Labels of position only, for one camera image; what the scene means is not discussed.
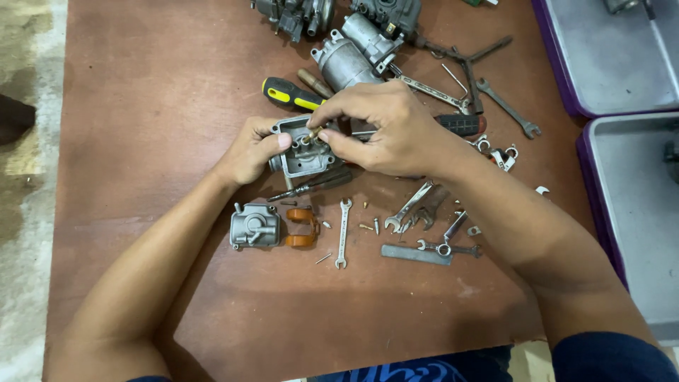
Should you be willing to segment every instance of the carburetor body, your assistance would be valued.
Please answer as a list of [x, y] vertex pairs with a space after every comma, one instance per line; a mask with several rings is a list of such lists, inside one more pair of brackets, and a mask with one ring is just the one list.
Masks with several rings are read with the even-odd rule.
[[280, 215], [275, 206], [236, 203], [231, 215], [229, 242], [234, 249], [243, 247], [276, 247], [280, 243]]
[[352, 0], [349, 9], [364, 15], [385, 36], [394, 39], [403, 34], [407, 41], [418, 28], [422, 3], [420, 0]]
[[360, 13], [344, 18], [342, 34], [354, 42], [359, 52], [380, 75], [387, 70], [396, 58], [396, 51], [403, 45], [403, 35], [396, 40], [386, 38]]
[[384, 82], [373, 73], [373, 66], [356, 45], [337, 29], [330, 32], [330, 38], [323, 40], [322, 49], [311, 49], [311, 57], [318, 63], [323, 79], [336, 92], [361, 82]]
[[335, 14], [335, 0], [250, 0], [250, 7], [257, 7], [276, 26], [276, 34], [282, 29], [292, 42], [299, 42], [305, 28], [309, 36], [327, 31]]
[[[306, 122], [310, 116], [310, 114], [306, 114], [287, 118], [278, 121], [271, 127], [272, 133], [288, 133], [293, 138], [293, 144], [288, 150], [269, 159], [271, 171], [283, 170], [285, 176], [290, 178], [303, 177], [322, 173], [334, 165], [342, 163], [330, 150], [330, 146], [318, 137], [304, 143], [303, 138], [310, 133], [306, 127]], [[326, 128], [339, 130], [337, 125], [332, 122], [328, 122]]]

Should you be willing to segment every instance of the wooden table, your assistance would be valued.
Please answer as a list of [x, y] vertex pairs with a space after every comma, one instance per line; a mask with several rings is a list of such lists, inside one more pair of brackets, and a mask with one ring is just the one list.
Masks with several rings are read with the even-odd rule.
[[[348, 4], [338, 1], [335, 27]], [[490, 9], [427, 0], [420, 24], [433, 42], [469, 54], [514, 36], [475, 73], [543, 135], [528, 141], [483, 96], [490, 141], [516, 143], [512, 174], [548, 187], [548, 198], [593, 231], [574, 145], [581, 130], [562, 107], [530, 2]], [[53, 335], [102, 272], [205, 174], [246, 117], [298, 114], [270, 103], [261, 83], [278, 76], [299, 84], [300, 67], [318, 74], [309, 52], [321, 39], [290, 44], [243, 0], [69, 2], [48, 355]], [[464, 78], [452, 61], [409, 46], [397, 59], [405, 75], [461, 95], [441, 63]], [[453, 111], [418, 96], [432, 114]], [[380, 246], [397, 236], [376, 236], [358, 223], [393, 215], [421, 182], [356, 174], [347, 186], [300, 198], [335, 226], [323, 229], [311, 249], [234, 251], [233, 208], [224, 211], [158, 334], [177, 381], [284, 381], [542, 336], [533, 295], [493, 261], [488, 246], [481, 259], [458, 256], [451, 266], [381, 258]], [[267, 174], [232, 202], [261, 201], [284, 188], [282, 174]], [[314, 263], [337, 252], [342, 197], [354, 207], [348, 265], [338, 271], [334, 256]], [[408, 245], [438, 240], [453, 219], [453, 202], [446, 200], [428, 232], [404, 234]], [[473, 243], [462, 233], [454, 240]], [[482, 235], [475, 240], [484, 244]]]

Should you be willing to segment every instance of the screwdriver handle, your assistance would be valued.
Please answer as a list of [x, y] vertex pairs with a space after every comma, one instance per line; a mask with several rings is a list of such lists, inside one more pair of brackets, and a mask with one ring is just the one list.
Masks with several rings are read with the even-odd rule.
[[304, 109], [316, 110], [325, 100], [318, 95], [302, 90], [288, 80], [268, 77], [261, 83], [261, 91], [271, 101], [281, 105], [297, 105]]
[[484, 116], [466, 116], [464, 114], [441, 114], [434, 119], [449, 132], [460, 137], [471, 137], [481, 134], [488, 126]]

